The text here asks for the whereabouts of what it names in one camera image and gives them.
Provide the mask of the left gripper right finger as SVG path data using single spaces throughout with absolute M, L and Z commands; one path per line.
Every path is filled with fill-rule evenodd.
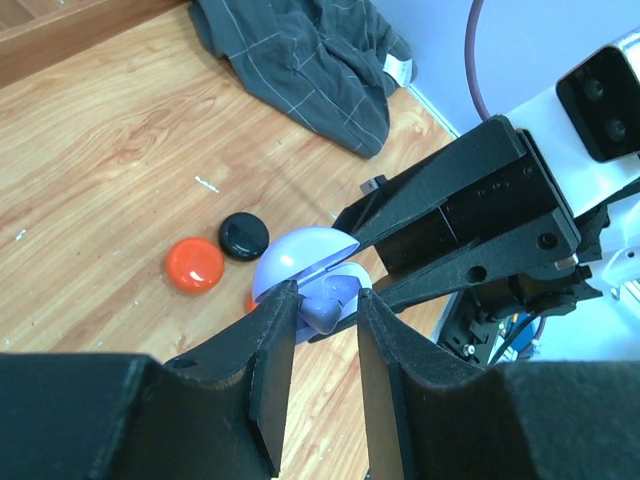
M 635 361 L 481 369 L 360 292 L 357 337 L 374 479 L 635 479 Z

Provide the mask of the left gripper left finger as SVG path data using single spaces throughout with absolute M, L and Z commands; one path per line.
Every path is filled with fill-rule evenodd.
M 5 479 L 278 476 L 297 286 L 160 363 L 143 354 L 3 354 Z

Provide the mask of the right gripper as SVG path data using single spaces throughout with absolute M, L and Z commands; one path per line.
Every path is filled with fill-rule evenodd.
M 541 157 L 502 116 L 383 182 L 332 226 L 374 247 L 394 313 L 551 264 L 578 230 Z

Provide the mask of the lilac earbud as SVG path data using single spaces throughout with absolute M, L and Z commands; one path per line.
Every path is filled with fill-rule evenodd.
M 341 318 L 342 304 L 332 298 L 304 297 L 299 312 L 307 325 L 320 334 L 329 334 Z

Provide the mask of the orange earbud case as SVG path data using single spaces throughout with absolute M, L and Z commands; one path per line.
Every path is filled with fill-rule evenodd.
M 169 281 L 189 294 L 211 290 L 225 270 L 221 249 L 202 237 L 187 237 L 176 242 L 169 249 L 164 266 Z

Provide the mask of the lilac earbud case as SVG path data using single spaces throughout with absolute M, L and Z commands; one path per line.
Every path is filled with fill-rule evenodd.
M 299 307 L 304 297 L 332 298 L 342 304 L 341 318 L 331 333 L 336 332 L 357 311 L 359 292 L 372 287 L 366 269 L 349 260 L 359 246 L 354 237 L 331 227 L 311 226 L 287 233 L 260 258 L 252 283 L 252 300 L 258 304 L 281 282 L 294 281 L 299 295 L 296 342 L 328 335 L 318 333 L 303 321 Z

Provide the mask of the black earbud case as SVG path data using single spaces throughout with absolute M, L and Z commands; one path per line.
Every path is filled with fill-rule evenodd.
M 270 235 L 259 217 L 248 212 L 236 212 L 221 223 L 218 242 L 221 250 L 230 258 L 253 261 L 267 250 Z

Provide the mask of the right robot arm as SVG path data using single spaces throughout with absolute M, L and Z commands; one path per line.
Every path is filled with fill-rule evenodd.
M 379 177 L 334 227 L 375 248 L 386 275 L 374 290 L 392 311 L 452 295 L 436 340 L 486 364 L 502 319 L 563 316 L 602 295 L 591 281 L 604 238 L 638 197 L 631 182 L 574 214 L 532 135 L 498 115 Z

